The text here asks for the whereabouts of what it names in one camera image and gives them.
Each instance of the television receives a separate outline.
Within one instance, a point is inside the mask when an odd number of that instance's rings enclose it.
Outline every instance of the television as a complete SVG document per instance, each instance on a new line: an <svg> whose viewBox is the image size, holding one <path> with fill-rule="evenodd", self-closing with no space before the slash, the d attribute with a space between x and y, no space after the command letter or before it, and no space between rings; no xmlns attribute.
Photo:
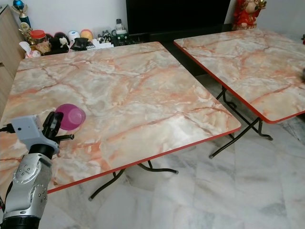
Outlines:
<svg viewBox="0 0 305 229"><path fill-rule="evenodd" d="M230 0L126 0L128 32L185 31L224 24Z"/></svg>

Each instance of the pink cup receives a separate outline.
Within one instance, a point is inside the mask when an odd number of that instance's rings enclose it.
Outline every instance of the pink cup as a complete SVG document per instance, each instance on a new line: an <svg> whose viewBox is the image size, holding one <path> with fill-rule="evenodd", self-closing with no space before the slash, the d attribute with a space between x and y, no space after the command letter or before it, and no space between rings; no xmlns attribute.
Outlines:
<svg viewBox="0 0 305 229"><path fill-rule="evenodd" d="M63 130L75 130L86 119L86 113L73 104L60 105L55 112L63 113L61 122L61 129Z"/></svg>

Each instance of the white wall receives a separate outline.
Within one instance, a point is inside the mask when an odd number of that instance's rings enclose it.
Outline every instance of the white wall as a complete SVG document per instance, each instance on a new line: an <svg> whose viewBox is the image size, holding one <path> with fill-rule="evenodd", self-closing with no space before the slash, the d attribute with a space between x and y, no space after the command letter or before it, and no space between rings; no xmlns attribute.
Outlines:
<svg viewBox="0 0 305 229"><path fill-rule="evenodd" d="M233 22L236 0L231 0L225 23ZM267 0L257 18L257 27L300 36L305 33L304 0Z"/></svg>
<svg viewBox="0 0 305 229"><path fill-rule="evenodd" d="M126 0L22 0L28 5L28 16L33 29L52 35L58 31L81 32L83 29L100 33L103 27L114 29L121 18L127 27ZM0 4L12 5L12 0Z"/></svg>

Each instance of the red table edge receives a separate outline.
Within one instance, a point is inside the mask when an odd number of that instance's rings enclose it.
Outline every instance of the red table edge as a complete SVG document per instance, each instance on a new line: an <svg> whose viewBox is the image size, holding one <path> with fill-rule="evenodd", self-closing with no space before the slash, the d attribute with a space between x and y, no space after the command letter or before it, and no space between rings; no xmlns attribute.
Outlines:
<svg viewBox="0 0 305 229"><path fill-rule="evenodd" d="M153 160L157 157L161 157L161 156L164 156L166 154L170 154L170 153L173 153L175 151L179 151L179 150L182 150L182 149L185 149L185 148L188 148L188 147L191 147L191 146L195 146L197 144L200 144L200 143L203 143L203 142L206 142L206 141L210 141L210 140L213 140L215 138L218 138L218 137L222 137L222 136L226 136L228 134L231 134L231 133L234 133L236 131L239 131L241 129L241 126L235 130L231 130L229 132L226 132L226 133L223 133L223 134L220 134L220 135L216 135L216 136L213 136L213 137L210 137L210 138L207 138L205 140L201 140L201 141L198 141L198 142L194 142L194 143L191 143L191 144L188 144L188 145L185 145L185 146L182 146L182 147L179 147L179 148L176 148L176 149L172 149L170 151L167 151L165 153L161 153L161 154L157 154L157 155L154 155L154 156L151 156L151 157L148 157L148 158L145 158L145 159L142 159L140 161L136 161L136 162L133 162L131 164L128 164L128 165L124 165L124 166L121 166L121 167L118 167L118 168L115 168L115 169L112 169L112 170L109 170L109 171L106 171L106 172L103 172L103 173L100 173L100 174L97 174L97 175L94 175L92 177L88 177L88 178L85 178L85 179L82 179L82 180L78 180L78 181L75 181L75 182L72 182L72 183L69 183L67 185L63 185L63 186L60 186L60 187L56 187L56 188L53 188L53 189L50 189L48 190L48 193L52 193L52 192L56 192L56 191L59 191L59 190L62 190L62 189L65 189L65 188L68 188L68 187L71 187L71 186L74 186L74 185L78 185L78 184L81 184L83 182L86 182L86 181L89 181L89 180L92 180L92 179L95 179L95 178L98 178L98 177L102 177L104 175L107 175L107 174L110 174L110 173L113 173L113 172L116 172L116 171L119 171L119 170L122 170L122 169L125 169L125 168L128 168L128 167L131 167L131 166L135 166L139 163L142 163L142 162L146 162L146 161L149 161L149 160Z"/></svg>
<svg viewBox="0 0 305 229"><path fill-rule="evenodd" d="M214 75L211 71L209 71L206 67L204 67L198 60L196 60L192 55L190 55L183 47L178 45L175 41L173 42L182 52L184 52L188 57L190 57L193 61L196 62L200 67L202 67L210 76L212 76L215 80L217 80L222 86L224 86L228 91L230 91L235 97L237 97L244 105L246 105L254 114L260 117L264 122L269 124L275 124L281 122L283 120L301 115L305 113L305 111L298 112L296 114L290 115L288 117L279 119L279 120L269 120L265 116L263 116L259 111L257 111L253 106L251 106L246 100L244 100L241 96L239 96L235 91L233 91L228 85L226 85L223 81L221 81L216 75Z"/></svg>

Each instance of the red jar lid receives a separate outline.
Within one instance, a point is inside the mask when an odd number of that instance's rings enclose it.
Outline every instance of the red jar lid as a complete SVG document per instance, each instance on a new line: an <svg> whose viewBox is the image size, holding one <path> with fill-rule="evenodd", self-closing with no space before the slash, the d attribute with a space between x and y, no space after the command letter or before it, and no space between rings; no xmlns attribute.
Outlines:
<svg viewBox="0 0 305 229"><path fill-rule="evenodd" d="M46 36L46 34L44 33L43 30L33 30L30 32L30 36L33 39L41 39L41 38L44 38Z"/></svg>

